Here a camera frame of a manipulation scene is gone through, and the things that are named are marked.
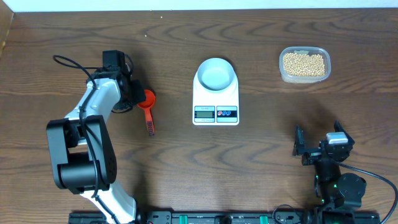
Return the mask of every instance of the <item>kitchen scale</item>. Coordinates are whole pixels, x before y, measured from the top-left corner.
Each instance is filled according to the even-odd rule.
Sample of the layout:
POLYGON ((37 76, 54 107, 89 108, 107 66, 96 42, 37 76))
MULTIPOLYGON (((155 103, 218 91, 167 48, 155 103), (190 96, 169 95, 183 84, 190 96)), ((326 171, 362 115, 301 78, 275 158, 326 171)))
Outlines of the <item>kitchen scale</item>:
POLYGON ((205 60, 193 78, 192 123, 238 125, 238 78, 230 63, 221 58, 205 60))

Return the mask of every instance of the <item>clear plastic box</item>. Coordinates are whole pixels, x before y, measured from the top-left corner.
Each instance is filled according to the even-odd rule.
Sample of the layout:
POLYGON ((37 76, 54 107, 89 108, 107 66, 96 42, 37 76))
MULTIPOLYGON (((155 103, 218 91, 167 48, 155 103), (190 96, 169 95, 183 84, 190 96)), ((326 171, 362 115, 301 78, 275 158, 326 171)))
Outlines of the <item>clear plastic box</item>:
POLYGON ((279 69, 280 73, 282 74, 282 79, 285 82, 289 83, 316 83, 322 80, 325 80, 329 77, 331 72, 331 63, 330 63, 330 56, 329 53, 319 47, 288 47, 280 53, 279 56, 279 69), (315 55, 320 54, 323 58, 323 63, 325 64, 325 75, 319 77, 301 77, 295 75, 289 75, 284 68, 284 55, 286 53, 305 53, 308 52, 308 55, 315 55))

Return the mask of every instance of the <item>wooden table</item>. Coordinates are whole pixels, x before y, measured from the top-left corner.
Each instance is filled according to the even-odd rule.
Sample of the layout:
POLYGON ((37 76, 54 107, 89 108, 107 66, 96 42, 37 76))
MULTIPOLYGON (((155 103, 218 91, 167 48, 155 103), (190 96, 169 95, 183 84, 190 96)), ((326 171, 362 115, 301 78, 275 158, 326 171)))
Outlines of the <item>wooden table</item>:
MULTIPOLYGON (((45 127, 78 103, 86 76, 52 55, 100 66, 113 49, 132 57, 134 78, 157 94, 154 138, 138 108, 107 124, 118 179, 144 207, 310 207, 319 202, 314 168, 292 156, 294 127, 316 146, 336 119, 356 141, 346 163, 398 184, 398 9, 20 13, 0 59, 2 223, 66 223, 71 211, 97 210, 53 182, 45 127), (328 80, 282 81, 279 54, 297 45, 329 52, 328 80), (238 74, 236 127, 192 124, 193 76, 210 57, 229 59, 238 74)), ((383 217, 392 189, 360 176, 361 209, 383 217)), ((395 213, 389 223, 397 221, 395 213)))

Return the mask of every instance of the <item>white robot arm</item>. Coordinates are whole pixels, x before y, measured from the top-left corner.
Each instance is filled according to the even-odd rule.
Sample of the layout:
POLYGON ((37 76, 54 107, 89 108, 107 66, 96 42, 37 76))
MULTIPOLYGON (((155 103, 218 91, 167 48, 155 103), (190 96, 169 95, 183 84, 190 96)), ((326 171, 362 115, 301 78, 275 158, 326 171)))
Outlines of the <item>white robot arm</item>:
POLYGON ((128 111, 145 100, 139 82, 130 81, 132 72, 124 57, 117 50, 103 52, 103 67, 88 74, 87 90, 77 106, 64 119, 47 125, 56 185, 92 201, 108 223, 133 222, 137 210, 136 201, 116 180, 116 158, 105 126, 113 109, 128 111), (88 152, 69 152, 83 144, 88 145, 88 152))

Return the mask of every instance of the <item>red measuring spoon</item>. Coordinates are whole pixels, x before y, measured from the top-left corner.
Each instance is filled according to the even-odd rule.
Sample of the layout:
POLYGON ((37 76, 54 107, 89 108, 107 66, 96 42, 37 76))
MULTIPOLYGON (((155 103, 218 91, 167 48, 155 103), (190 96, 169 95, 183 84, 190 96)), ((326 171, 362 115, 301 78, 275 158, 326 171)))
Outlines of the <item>red measuring spoon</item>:
POLYGON ((142 103, 137 104, 138 107, 144 110, 145 112, 145 120, 147 122, 147 129, 150 136, 155 135, 155 126, 152 120, 152 114, 150 113, 150 109, 155 105, 155 95, 150 90, 145 90, 146 100, 142 103))

